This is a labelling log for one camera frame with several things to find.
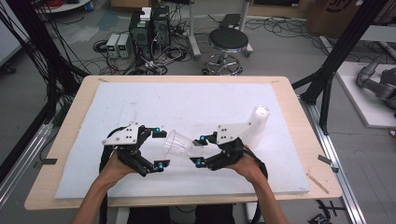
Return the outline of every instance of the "blue screw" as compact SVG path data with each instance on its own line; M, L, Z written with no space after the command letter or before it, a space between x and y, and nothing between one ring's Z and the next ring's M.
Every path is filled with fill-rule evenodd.
M158 163L158 170L163 171L163 164L162 163Z

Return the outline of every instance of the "round stool seat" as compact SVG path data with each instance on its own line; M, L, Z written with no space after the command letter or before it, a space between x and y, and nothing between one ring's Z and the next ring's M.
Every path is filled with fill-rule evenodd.
M209 44L222 51L238 52L248 46L248 37L234 28L219 28L210 33Z

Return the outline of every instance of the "white foam board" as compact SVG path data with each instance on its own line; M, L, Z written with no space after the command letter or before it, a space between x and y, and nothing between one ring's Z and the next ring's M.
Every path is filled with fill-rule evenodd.
M191 139L211 134L219 124L248 121L256 105L271 109L256 155L267 165L275 193L306 193L309 185L288 127L269 84L101 83L67 158L56 198L83 198L98 175L102 141L115 128L139 122L177 130ZM148 139L140 148L149 161L163 160L164 139ZM219 153L205 147L204 157ZM160 174L127 175L109 197L254 193L246 179L229 169L197 169L184 157Z

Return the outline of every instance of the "black stool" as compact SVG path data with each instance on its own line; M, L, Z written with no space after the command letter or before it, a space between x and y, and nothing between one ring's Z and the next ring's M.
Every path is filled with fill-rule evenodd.
M242 72L239 61L228 53L239 52L248 46L248 37L233 28L219 28L209 35L209 44L221 54L212 55L205 63L204 75L236 75Z

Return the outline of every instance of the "wooden table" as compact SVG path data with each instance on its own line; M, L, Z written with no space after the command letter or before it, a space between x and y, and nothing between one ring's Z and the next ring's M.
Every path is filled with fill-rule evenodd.
M285 77L86 77L70 107L64 123L52 145L48 158L58 159L55 165L43 165L25 202L28 210L61 209L79 207L81 199L57 200L54 198L62 178L68 153L78 130L90 108L95 91L101 82L173 82L173 83L266 83L276 94L283 117L289 127L292 141L301 160L311 190L305 194L276 195L278 200L339 198L342 191L331 167L318 160L324 156L318 139L298 101L294 90ZM257 200L254 194L208 195L178 197L139 197L109 199L109 206L187 205L204 203L248 203Z

